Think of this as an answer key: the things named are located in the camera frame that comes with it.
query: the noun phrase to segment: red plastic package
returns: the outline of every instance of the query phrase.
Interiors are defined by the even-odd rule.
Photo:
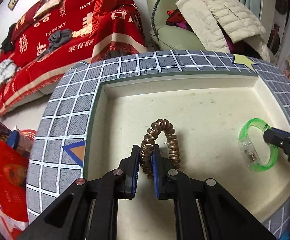
[[[0,140],[0,205],[4,214],[23,222],[28,222],[26,189],[24,182],[17,182],[25,179],[22,176],[27,167],[28,159]]]

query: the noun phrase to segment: green bracelet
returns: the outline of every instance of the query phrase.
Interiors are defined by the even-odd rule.
[[[245,158],[245,161],[247,163],[247,166],[251,171],[267,171],[271,167],[274,166],[274,164],[277,161],[278,157],[278,147],[275,145],[270,144],[270,158],[269,162],[266,165],[262,165],[258,154],[248,136],[248,128],[250,126],[257,127],[261,129],[263,132],[265,132],[267,129],[270,129],[271,127],[269,124],[267,124],[265,121],[259,119],[259,118],[253,118],[250,119],[241,129],[239,133],[239,147],[241,152],[243,153],[243,156]]]

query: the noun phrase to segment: table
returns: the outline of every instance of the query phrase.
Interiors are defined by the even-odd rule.
[[[27,175],[27,207],[32,222],[76,178],[82,168],[62,149],[86,139],[94,95],[100,82],[117,78],[178,71],[222,71],[224,74],[259,74],[290,119],[290,82],[274,65],[252,59],[256,73],[233,64],[232,54],[212,51],[156,51],[111,58],[88,64],[80,61],[55,88],[40,122]],[[266,226],[275,236],[290,220],[290,198]]]

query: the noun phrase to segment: metal screw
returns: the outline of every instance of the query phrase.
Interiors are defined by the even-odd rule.
[[[122,175],[123,174],[123,170],[116,169],[116,170],[113,170],[113,173],[114,173],[114,175],[119,176],[119,175]]]
[[[75,181],[76,185],[83,185],[84,183],[85,183],[85,179],[83,179],[83,178],[78,178]]]
[[[175,176],[175,175],[178,174],[178,171],[177,171],[177,170],[174,170],[174,169],[170,169],[170,170],[168,171],[168,174],[171,175],[171,176]]]
[[[214,180],[214,179],[208,179],[208,180],[206,180],[206,184],[208,186],[215,186],[216,185],[216,180]]]

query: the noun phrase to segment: blue lid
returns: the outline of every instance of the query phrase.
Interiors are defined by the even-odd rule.
[[[10,135],[7,139],[6,144],[10,146],[11,148],[13,148],[14,150],[16,150],[16,148],[18,147],[19,140],[20,140],[20,134],[18,131],[14,130],[10,132]]]

